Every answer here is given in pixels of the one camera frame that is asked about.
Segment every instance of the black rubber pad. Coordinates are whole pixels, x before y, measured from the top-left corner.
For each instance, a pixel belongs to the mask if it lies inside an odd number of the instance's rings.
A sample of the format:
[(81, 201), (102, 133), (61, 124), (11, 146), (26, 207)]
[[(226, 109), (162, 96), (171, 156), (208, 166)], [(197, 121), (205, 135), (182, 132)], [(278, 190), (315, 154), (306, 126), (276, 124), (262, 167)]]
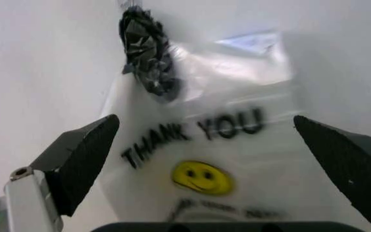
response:
[(60, 215), (72, 216), (100, 173), (119, 127), (109, 115), (60, 135), (30, 166), (45, 177)]
[(332, 182), (371, 223), (371, 137), (303, 116), (294, 123)]

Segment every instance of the plastic bag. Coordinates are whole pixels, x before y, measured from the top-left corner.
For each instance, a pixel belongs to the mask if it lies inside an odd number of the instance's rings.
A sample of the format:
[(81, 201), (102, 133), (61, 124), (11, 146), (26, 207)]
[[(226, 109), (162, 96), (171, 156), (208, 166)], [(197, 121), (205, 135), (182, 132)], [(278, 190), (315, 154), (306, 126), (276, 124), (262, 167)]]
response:
[(333, 220), (329, 182), (293, 128), (278, 33), (175, 44), (178, 97), (118, 77), (103, 115), (120, 130), (100, 181), (121, 221)]

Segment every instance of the yellow smiley face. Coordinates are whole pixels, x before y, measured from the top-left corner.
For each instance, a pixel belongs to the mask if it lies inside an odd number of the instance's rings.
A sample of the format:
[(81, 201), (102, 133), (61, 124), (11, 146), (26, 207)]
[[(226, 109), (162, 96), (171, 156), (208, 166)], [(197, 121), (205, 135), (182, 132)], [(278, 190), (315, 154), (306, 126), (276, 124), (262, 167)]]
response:
[(172, 172), (174, 183), (208, 195), (225, 195), (233, 189), (232, 179), (221, 169), (199, 161), (184, 161)]

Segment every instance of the white background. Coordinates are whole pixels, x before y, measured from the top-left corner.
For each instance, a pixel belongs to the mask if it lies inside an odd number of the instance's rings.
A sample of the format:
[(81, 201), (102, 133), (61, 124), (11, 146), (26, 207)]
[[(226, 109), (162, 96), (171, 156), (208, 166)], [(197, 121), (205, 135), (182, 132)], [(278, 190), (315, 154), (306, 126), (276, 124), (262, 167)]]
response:
[[(143, 1), (177, 41), (283, 31), (309, 115), (371, 135), (371, 1)], [(12, 170), (98, 118), (114, 78), (130, 78), (120, 16), (113, 0), (0, 0), (0, 194)], [(114, 220), (94, 189), (65, 231)]]

